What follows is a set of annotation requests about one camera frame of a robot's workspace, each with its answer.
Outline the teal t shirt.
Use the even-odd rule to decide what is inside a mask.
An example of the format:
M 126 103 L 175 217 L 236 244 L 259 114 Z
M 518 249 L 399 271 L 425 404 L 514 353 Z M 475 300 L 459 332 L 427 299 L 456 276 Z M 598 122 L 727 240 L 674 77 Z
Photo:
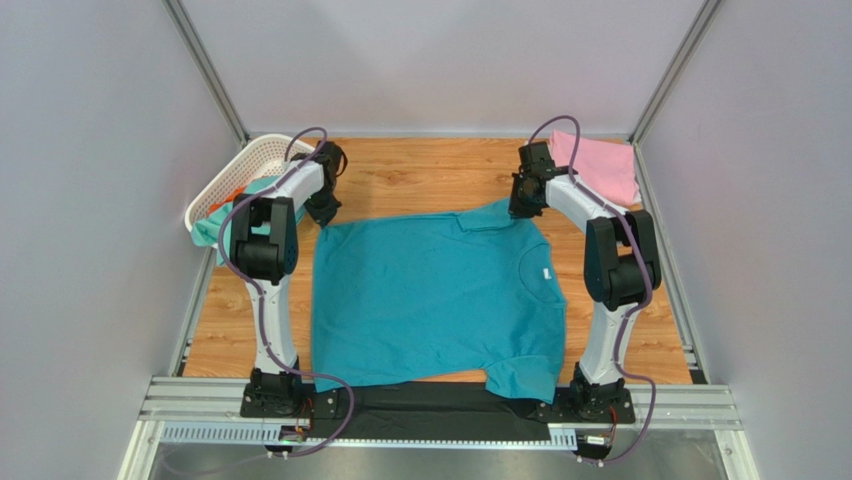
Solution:
M 554 398 L 567 303 L 550 243 L 506 201 L 326 227 L 312 294 L 321 391 L 479 370 L 495 395 Z

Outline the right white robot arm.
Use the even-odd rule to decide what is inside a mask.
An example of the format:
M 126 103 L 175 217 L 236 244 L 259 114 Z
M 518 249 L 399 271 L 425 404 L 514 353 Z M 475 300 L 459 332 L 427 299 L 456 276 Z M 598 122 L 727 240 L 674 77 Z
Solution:
M 604 199 L 572 166 L 557 165 L 544 141 L 523 145 L 518 154 L 510 215 L 533 218 L 551 208 L 585 232 L 583 279 L 594 312 L 570 387 L 586 403 L 615 401 L 628 377 L 629 336 L 661 283 L 653 217 Z

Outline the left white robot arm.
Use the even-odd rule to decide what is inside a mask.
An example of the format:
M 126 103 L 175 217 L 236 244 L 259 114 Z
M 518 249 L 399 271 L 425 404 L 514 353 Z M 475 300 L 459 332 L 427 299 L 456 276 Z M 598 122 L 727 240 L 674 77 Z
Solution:
M 302 401 L 304 388 L 289 318 L 289 285 L 299 258 L 299 210 L 327 226 L 341 202 L 334 195 L 346 153 L 321 140 L 310 154 L 285 154 L 288 165 L 273 184 L 241 193 L 223 223 L 230 228 L 226 264 L 246 281 L 257 335 L 255 366 L 245 389 L 250 407 L 287 412 Z

